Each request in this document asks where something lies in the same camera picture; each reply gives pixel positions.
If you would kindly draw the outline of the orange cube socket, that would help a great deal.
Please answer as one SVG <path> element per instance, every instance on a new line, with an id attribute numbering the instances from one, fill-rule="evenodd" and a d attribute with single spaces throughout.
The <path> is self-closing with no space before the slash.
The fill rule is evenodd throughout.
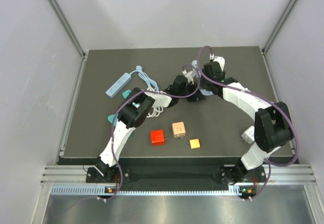
<path id="1" fill-rule="evenodd" d="M 176 139 L 183 138 L 186 135 L 184 122 L 175 122 L 172 124 L 173 137 Z"/>

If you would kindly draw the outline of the red plug adapter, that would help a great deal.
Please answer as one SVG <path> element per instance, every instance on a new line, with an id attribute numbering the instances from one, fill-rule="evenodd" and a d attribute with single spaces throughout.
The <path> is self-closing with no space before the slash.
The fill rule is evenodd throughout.
<path id="1" fill-rule="evenodd" d="M 165 134 L 163 129 L 153 130 L 150 132 L 150 140 L 152 146 L 162 146 L 165 145 Z"/>

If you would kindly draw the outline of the orange plug adapter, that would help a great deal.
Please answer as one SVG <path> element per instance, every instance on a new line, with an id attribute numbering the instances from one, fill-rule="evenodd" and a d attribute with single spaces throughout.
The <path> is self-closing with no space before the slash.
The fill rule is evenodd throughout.
<path id="1" fill-rule="evenodd" d="M 191 139 L 189 141 L 189 146 L 190 146 L 190 149 L 191 150 L 195 150 L 195 149 L 200 148 L 200 141 L 199 141 L 199 139 Z"/>

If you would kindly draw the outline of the teal triangular power strip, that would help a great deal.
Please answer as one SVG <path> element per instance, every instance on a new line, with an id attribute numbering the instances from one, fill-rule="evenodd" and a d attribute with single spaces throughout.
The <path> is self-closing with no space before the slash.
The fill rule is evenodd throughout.
<path id="1" fill-rule="evenodd" d="M 114 126 L 114 131 L 109 141 L 113 141 L 114 144 L 126 144 L 129 137 L 134 132 L 135 128 L 127 128 L 126 124 L 120 122 L 118 118 L 115 117 L 115 115 L 108 116 L 108 121 Z"/>

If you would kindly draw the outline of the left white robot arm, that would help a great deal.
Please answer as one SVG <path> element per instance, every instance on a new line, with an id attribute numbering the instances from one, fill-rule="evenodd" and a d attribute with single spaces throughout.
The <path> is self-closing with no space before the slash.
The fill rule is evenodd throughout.
<path id="1" fill-rule="evenodd" d="M 146 120 L 153 107 L 170 108 L 178 103 L 179 99 L 193 99 L 197 95 L 200 78 L 179 75 L 165 90 L 152 91 L 134 88 L 130 95 L 117 109 L 112 124 L 111 137 L 103 152 L 94 161 L 97 175 L 105 182 L 114 178 L 114 166 L 118 164 L 123 147 L 136 128 Z"/>

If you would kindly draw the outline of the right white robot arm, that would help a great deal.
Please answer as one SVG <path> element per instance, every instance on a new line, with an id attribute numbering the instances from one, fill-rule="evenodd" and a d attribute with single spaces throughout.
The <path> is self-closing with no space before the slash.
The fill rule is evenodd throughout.
<path id="1" fill-rule="evenodd" d="M 263 162 L 275 151 L 293 139 L 288 122 L 288 106 L 283 102 L 272 103 L 253 95 L 234 78 L 226 78 L 224 62 L 210 61 L 203 66 L 203 89 L 234 104 L 254 121 L 253 138 L 249 150 L 237 161 L 233 182 L 248 181 Z"/>

